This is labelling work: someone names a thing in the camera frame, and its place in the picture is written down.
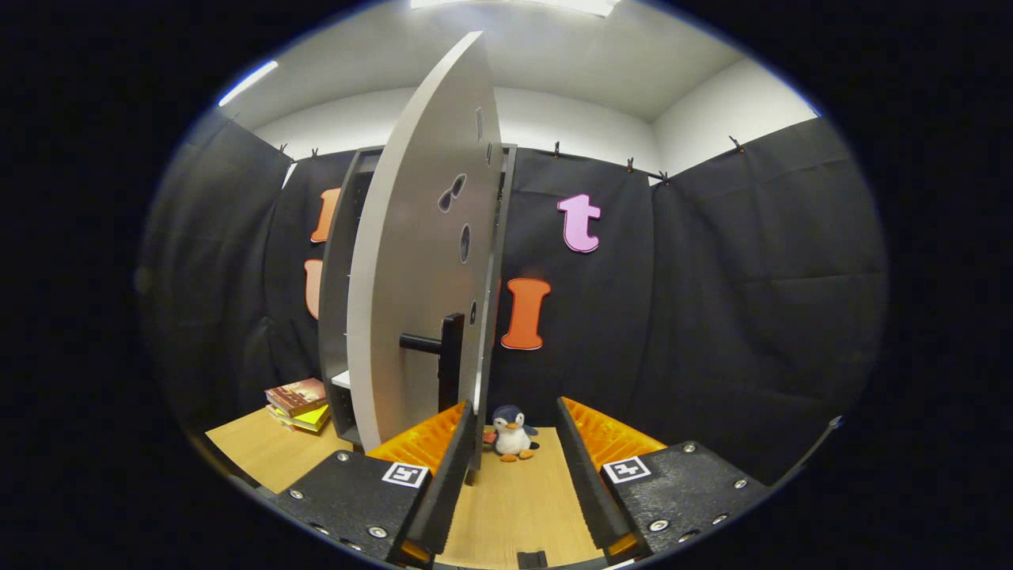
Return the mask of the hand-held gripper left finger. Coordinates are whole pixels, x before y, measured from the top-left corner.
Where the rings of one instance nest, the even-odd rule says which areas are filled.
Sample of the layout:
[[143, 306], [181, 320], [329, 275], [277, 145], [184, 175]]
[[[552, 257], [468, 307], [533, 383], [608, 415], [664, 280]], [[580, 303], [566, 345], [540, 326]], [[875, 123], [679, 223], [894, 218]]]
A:
[[339, 450], [274, 495], [274, 509], [387, 565], [442, 554], [469, 463], [476, 415], [463, 400], [362, 454]]

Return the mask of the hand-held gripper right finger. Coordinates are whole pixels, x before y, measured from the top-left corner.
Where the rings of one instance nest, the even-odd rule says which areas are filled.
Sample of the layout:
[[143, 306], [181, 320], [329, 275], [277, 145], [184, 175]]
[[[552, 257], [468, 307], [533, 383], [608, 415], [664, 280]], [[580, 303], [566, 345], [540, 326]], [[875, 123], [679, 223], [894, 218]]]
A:
[[663, 444], [572, 398], [556, 408], [585, 524], [609, 563], [677, 554], [772, 493], [702, 443]]

